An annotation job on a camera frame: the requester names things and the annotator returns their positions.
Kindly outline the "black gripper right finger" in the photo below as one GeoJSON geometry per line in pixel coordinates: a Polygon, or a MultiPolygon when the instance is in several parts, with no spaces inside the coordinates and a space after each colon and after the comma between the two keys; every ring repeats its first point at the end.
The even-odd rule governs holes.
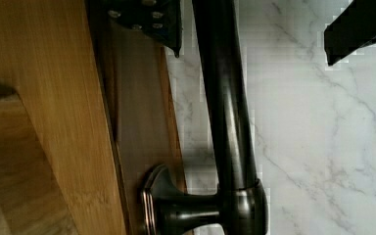
{"type": "Polygon", "coordinates": [[[355,50],[373,44],[376,44],[376,0],[353,0],[324,31],[324,50],[329,66],[355,50]]]}

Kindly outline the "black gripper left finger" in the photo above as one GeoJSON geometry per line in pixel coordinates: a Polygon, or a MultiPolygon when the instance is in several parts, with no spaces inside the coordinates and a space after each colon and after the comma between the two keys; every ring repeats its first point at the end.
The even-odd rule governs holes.
{"type": "Polygon", "coordinates": [[[182,47],[181,0],[106,0],[108,15],[123,27],[145,35],[180,56],[182,47]]]}

